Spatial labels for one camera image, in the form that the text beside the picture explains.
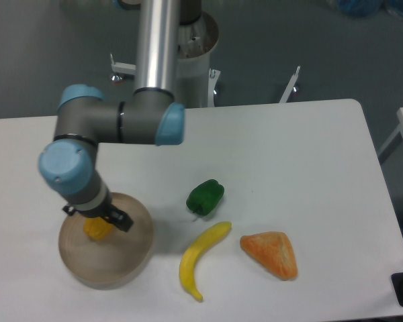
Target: toy banana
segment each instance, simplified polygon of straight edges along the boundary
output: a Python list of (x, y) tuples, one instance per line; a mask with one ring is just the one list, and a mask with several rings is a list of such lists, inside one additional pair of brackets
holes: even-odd
[(193, 243), (187, 248), (182, 256), (181, 264), (179, 265), (179, 279), (183, 288), (191, 294), (197, 301), (203, 300), (203, 295), (200, 294), (195, 286), (194, 266), (199, 257), (214, 244), (220, 241), (231, 229), (231, 222), (221, 221), (211, 228), (205, 230)]

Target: white table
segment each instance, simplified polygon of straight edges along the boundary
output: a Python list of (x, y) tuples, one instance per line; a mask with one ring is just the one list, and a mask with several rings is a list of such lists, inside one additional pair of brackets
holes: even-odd
[[(97, 168), (112, 191), (142, 201), (152, 258), (116, 290), (93, 290), (58, 254), (64, 201), (36, 163), (55, 117), (0, 119), (0, 321), (332, 321), (403, 315), (390, 275), (403, 241), (360, 105), (323, 101), (187, 111), (174, 147), (104, 144)], [(211, 221), (193, 221), (189, 191), (226, 189)], [(215, 222), (230, 235), (204, 255), (195, 302), (178, 280), (185, 248)], [(299, 274), (283, 282), (239, 247), (284, 231)]]

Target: green bell pepper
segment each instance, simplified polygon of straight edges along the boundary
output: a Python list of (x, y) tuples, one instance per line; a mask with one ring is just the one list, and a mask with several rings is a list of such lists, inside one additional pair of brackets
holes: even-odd
[(200, 216), (208, 215), (224, 196), (224, 187), (210, 179), (197, 186), (188, 196), (187, 207)]

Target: yellow banana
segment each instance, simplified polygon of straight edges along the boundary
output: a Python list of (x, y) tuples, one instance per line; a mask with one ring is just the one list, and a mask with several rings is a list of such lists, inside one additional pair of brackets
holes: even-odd
[(203, 300), (203, 295), (195, 287), (194, 266), (199, 257), (210, 247), (220, 241), (231, 229), (231, 222), (221, 221), (206, 229), (187, 248), (179, 265), (179, 279), (183, 288), (197, 301)]
[(101, 217), (85, 218), (83, 231), (95, 240), (103, 239), (111, 230), (113, 225), (103, 220)]

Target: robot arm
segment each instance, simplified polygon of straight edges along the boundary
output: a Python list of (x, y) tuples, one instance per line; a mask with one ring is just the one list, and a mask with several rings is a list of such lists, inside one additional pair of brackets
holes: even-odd
[(128, 231), (130, 216), (111, 204), (109, 189), (95, 169), (98, 144), (159, 146), (183, 141), (185, 108), (173, 97), (180, 4), (179, 0), (142, 3), (131, 103), (104, 103), (103, 94), (87, 85), (64, 90), (54, 141), (41, 153), (38, 168), (68, 202), (63, 210), (69, 215), (78, 211), (85, 217), (102, 217)]

